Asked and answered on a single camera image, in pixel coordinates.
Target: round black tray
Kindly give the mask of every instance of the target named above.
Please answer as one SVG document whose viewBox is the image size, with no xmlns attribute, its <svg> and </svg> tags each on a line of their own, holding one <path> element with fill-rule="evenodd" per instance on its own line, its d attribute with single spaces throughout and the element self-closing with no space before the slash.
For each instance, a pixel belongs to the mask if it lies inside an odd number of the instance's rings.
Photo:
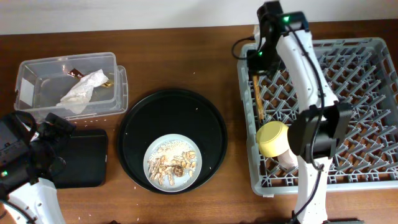
<svg viewBox="0 0 398 224">
<path fill-rule="evenodd" d="M 144 154 L 166 134 L 182 134 L 199 147 L 202 167 L 197 180 L 180 192 L 163 192 L 144 174 Z M 201 95 L 188 90 L 162 90 L 138 102 L 123 119 L 118 136 L 118 156 L 124 171 L 141 187 L 160 194 L 193 190 L 214 175 L 221 165 L 228 137 L 223 117 Z"/>
</svg>

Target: wooden table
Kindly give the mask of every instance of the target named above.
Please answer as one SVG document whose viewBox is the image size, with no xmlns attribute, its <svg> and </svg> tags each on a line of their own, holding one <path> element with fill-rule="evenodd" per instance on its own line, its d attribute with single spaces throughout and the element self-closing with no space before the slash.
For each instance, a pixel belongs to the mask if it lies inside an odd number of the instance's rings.
<svg viewBox="0 0 398 224">
<path fill-rule="evenodd" d="M 314 39 L 382 37 L 398 66 L 398 20 L 320 22 L 310 28 Z M 0 36 L 0 116 L 13 110 L 22 61 L 113 52 L 127 70 L 129 106 L 159 89 L 185 88 L 208 98 L 226 122 L 228 151 L 216 175 L 192 192 L 167 196 L 141 188 L 123 171 L 115 148 L 123 114 L 92 123 L 79 120 L 79 129 L 106 130 L 108 166 L 103 186 L 58 191 L 67 223 L 251 223 L 290 218 L 296 195 L 262 198 L 251 190 L 243 105 L 230 53 L 234 41 L 251 32 L 252 26 L 235 26 Z M 326 207 L 330 219 L 397 223 L 396 198 L 398 189 L 328 193 Z M 8 215 L 4 220 L 1 223 L 12 223 Z"/>
</svg>

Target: wooden stick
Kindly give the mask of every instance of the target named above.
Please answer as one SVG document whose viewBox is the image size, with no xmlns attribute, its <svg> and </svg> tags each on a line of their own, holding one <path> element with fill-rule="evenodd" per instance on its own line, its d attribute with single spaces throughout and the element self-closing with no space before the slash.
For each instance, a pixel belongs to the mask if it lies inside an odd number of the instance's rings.
<svg viewBox="0 0 398 224">
<path fill-rule="evenodd" d="M 254 96 L 256 97 L 257 113 L 259 115 L 259 120 L 264 120 L 264 112 L 262 108 L 262 100 L 260 99 L 260 87 L 259 87 L 259 77 L 258 75 L 253 75 L 253 86 L 254 86 Z"/>
</svg>

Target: gray dish rack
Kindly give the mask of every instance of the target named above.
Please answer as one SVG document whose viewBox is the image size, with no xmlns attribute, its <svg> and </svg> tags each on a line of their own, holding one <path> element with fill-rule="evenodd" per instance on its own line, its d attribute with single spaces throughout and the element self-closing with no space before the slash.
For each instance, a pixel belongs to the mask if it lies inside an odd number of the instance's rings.
<svg viewBox="0 0 398 224">
<path fill-rule="evenodd" d="M 353 116 L 345 143 L 330 167 L 327 191 L 398 187 L 398 77 L 386 43 L 380 38 L 314 40 L 323 74 L 340 101 L 351 103 Z M 254 44 L 246 44 L 241 57 Z M 263 197 L 297 193 L 299 172 L 281 167 L 259 153 L 257 130 L 270 121 L 290 125 L 299 112 L 289 73 L 259 78 L 264 119 L 259 120 L 253 82 L 246 61 L 238 62 L 239 88 L 246 115 L 251 185 Z"/>
</svg>

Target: green led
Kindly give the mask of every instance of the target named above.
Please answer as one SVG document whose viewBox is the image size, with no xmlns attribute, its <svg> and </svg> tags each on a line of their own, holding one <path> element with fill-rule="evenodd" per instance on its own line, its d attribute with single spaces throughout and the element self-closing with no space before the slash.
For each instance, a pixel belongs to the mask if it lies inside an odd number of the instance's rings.
<svg viewBox="0 0 398 224">
<path fill-rule="evenodd" d="M 285 21 L 285 22 L 289 22 L 289 20 L 290 20 L 290 16 L 285 16 L 285 17 L 284 17 L 284 21 Z"/>
</svg>

